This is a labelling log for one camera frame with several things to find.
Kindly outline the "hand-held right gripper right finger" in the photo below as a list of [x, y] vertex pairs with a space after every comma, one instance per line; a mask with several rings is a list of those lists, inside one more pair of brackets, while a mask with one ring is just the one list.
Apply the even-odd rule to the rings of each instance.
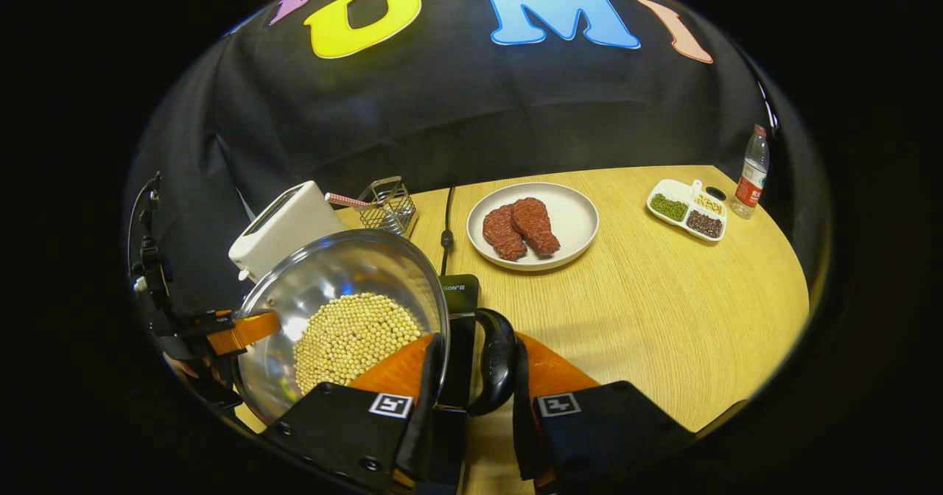
[[602, 384], [535, 338], [516, 339], [514, 451], [538, 491], [619, 491], [694, 442], [633, 384]]

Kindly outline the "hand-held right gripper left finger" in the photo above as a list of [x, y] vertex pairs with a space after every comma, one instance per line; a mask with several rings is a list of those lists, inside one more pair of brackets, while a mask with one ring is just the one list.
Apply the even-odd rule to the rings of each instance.
[[395, 471], [417, 475], [410, 461], [433, 410], [443, 346], [441, 334], [424, 335], [382, 361], [386, 376], [405, 369], [394, 385], [316, 385], [262, 438], [336, 484], [336, 492], [394, 491]]

